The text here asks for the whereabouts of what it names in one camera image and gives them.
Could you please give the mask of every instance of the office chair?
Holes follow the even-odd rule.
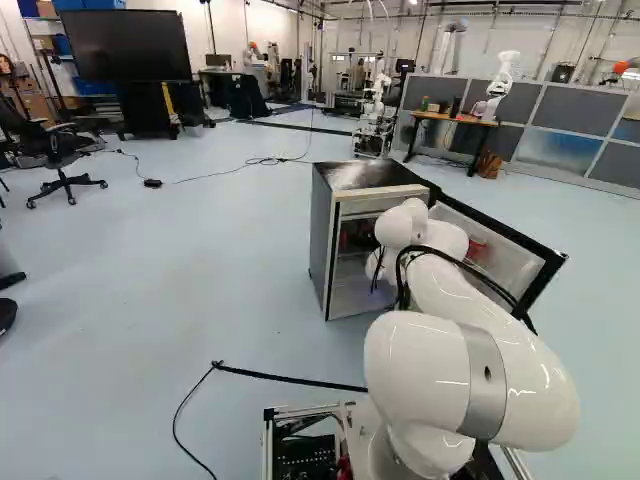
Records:
[[[44,128],[42,123],[46,121],[46,118],[27,120],[0,92],[0,125],[19,136],[13,150],[20,155],[45,154],[45,168],[58,171],[59,180],[44,182],[40,187],[40,193],[27,199],[27,208],[33,210],[36,208],[35,200],[51,195],[61,188],[67,192],[69,205],[75,205],[76,199],[71,193],[71,185],[100,185],[100,188],[107,188],[107,182],[91,180],[88,173],[76,177],[67,177],[64,174],[62,168],[71,165],[80,157],[89,156],[89,153],[82,149],[93,146],[95,142],[91,138],[78,135],[78,126],[73,122]]]

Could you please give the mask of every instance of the black cable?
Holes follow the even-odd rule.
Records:
[[[378,274],[380,273],[380,268],[382,267],[382,259],[384,257],[384,249],[385,247],[376,247],[373,251],[373,256],[378,261],[376,263],[376,268],[373,272],[373,277],[371,277],[371,286],[369,287],[369,293],[373,293],[374,288],[378,288]],[[376,251],[380,250],[380,255],[376,255]]]
[[[311,139],[313,137],[313,117],[314,117],[315,108],[311,109],[311,124],[309,125],[309,137],[307,140],[307,148],[305,149],[302,155],[298,155],[297,157],[287,158],[287,157],[254,157],[246,160],[243,165],[240,165],[237,168],[231,170],[225,170],[222,172],[213,172],[208,173],[206,175],[198,175],[196,177],[184,178],[182,180],[178,180],[177,182],[171,182],[171,185],[179,185],[180,183],[191,182],[193,180],[200,180],[203,178],[215,177],[218,175],[228,175],[230,173],[236,173],[242,170],[243,168],[251,167],[254,165],[262,165],[262,166],[276,166],[281,163],[313,163],[302,160],[309,154],[309,150],[311,149]]]
[[[470,273],[471,275],[476,277],[478,280],[483,282],[485,285],[487,285],[489,288],[491,288],[494,292],[496,292],[496,294],[498,294],[505,302],[507,302],[507,304],[512,309],[516,308],[518,301],[513,295],[511,295],[511,293],[509,293],[502,286],[498,285],[491,278],[477,271],[472,266],[467,265],[466,263],[461,262],[460,260],[457,260],[451,257],[450,255],[447,255],[446,253],[441,252],[440,250],[437,250],[435,248],[428,247],[426,245],[409,245],[408,247],[403,248],[400,251],[400,253],[398,253],[398,256],[396,257],[396,284],[398,288],[398,296],[396,298],[396,303],[398,303],[398,308],[400,310],[406,310],[409,307],[409,301],[411,298],[409,294],[408,285],[405,285],[404,282],[402,281],[402,274],[401,274],[402,257],[410,252],[420,252],[420,255],[416,255],[409,260],[409,262],[405,266],[405,272],[407,271],[407,268],[411,264],[411,262],[414,261],[416,258],[419,258],[422,255],[435,255],[437,257],[440,257],[444,260],[447,260],[453,263],[454,265],[458,266],[465,272]],[[538,334],[535,327],[533,326],[533,322],[531,321],[531,318],[526,312],[522,314],[521,320],[524,322],[527,328],[531,330],[531,332],[533,332],[535,335]]]
[[[196,456],[191,453],[189,451],[189,449],[187,447],[185,447],[180,440],[178,439],[178,435],[176,434],[176,424],[178,421],[178,416],[180,415],[180,412],[182,412],[182,409],[184,408],[184,406],[186,405],[186,403],[189,401],[189,399],[191,398],[191,396],[195,393],[195,391],[198,389],[198,387],[200,385],[202,385],[202,382],[204,382],[207,377],[211,374],[211,372],[213,372],[216,368],[218,368],[216,363],[213,363],[211,365],[211,368],[209,368],[209,370],[207,370],[207,373],[205,373],[202,378],[200,380],[198,380],[198,383],[195,384],[195,386],[189,391],[189,393],[187,394],[186,397],[184,397],[184,400],[182,400],[182,402],[180,403],[180,406],[178,407],[178,409],[176,410],[176,413],[173,415],[173,439],[176,441],[176,443],[178,444],[178,446],[182,449],[182,451],[184,453],[186,453],[189,458],[191,458],[191,460],[193,460],[194,462],[196,462],[203,470],[205,470],[209,475],[211,475],[211,478],[213,480],[218,480],[218,477],[216,477],[216,474],[213,473],[211,471],[211,469],[209,467],[207,467],[204,463],[202,463],[200,460],[198,460],[196,458]]]
[[[126,153],[122,151],[121,148],[116,148],[115,150],[100,150],[103,153],[119,153],[120,155],[124,155],[125,157],[131,157],[136,162],[136,176],[141,180],[146,180],[147,177],[140,174],[140,158],[137,155],[133,155],[132,153]]]
[[[367,387],[357,385],[346,385],[344,383],[323,382],[320,380],[309,380],[307,378],[285,377],[282,375],[274,375],[272,373],[258,372],[255,370],[245,370],[244,368],[228,367],[223,361],[211,362],[212,369],[218,369],[223,372],[243,375],[245,377],[260,378],[262,380],[273,380],[275,382],[293,383],[295,385],[305,385],[307,387],[330,388],[332,390],[343,390],[345,392],[367,393]]]
[[[306,385],[308,387],[330,388],[332,390],[343,390],[346,392],[358,392],[358,393],[367,393],[369,391],[367,387],[360,387],[356,385],[346,385],[343,383],[333,383],[333,382],[322,382],[319,380],[309,380],[306,378],[284,377],[281,375],[273,375],[271,373],[258,372],[255,370],[245,370],[243,368],[228,367],[224,365],[224,360],[211,362],[211,367],[209,368],[209,370],[207,370],[207,373],[205,373],[202,376],[202,378],[198,380],[198,383],[196,383],[193,386],[193,388],[189,390],[189,393],[187,393],[187,396],[184,397],[182,402],[180,402],[180,406],[178,406],[176,413],[173,415],[172,430],[173,430],[173,439],[178,444],[180,449],[184,453],[186,453],[189,456],[189,458],[191,458],[191,460],[196,462],[203,470],[205,470],[213,480],[218,480],[218,477],[216,477],[216,474],[213,473],[213,471],[209,467],[207,467],[204,463],[202,463],[193,453],[191,453],[189,449],[182,444],[182,442],[180,442],[180,440],[178,439],[178,435],[176,434],[176,425],[178,422],[178,417],[180,416],[180,413],[182,412],[182,409],[184,408],[184,406],[191,399],[191,397],[196,392],[196,390],[198,390],[200,385],[202,385],[202,383],[207,379],[207,377],[214,370],[221,370],[223,372],[233,373],[236,375],[243,375],[245,377],[259,378],[262,380],[273,380],[276,382],[293,383],[296,385]]]

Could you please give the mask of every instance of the television screen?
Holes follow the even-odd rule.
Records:
[[[184,27],[175,11],[67,10],[61,19],[85,80],[191,80]]]

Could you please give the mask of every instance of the black monitor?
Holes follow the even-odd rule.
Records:
[[[173,10],[67,10],[60,17],[85,80],[191,80],[182,19]]]
[[[396,72],[397,73],[408,73],[413,72],[416,69],[416,64],[413,60],[408,58],[399,58],[396,60]]]

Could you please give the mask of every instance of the orange object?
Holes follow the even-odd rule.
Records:
[[[628,62],[626,60],[623,60],[621,62],[616,63],[613,66],[613,72],[617,73],[618,75],[622,75],[624,72],[627,71],[628,68],[631,67],[631,62]]]

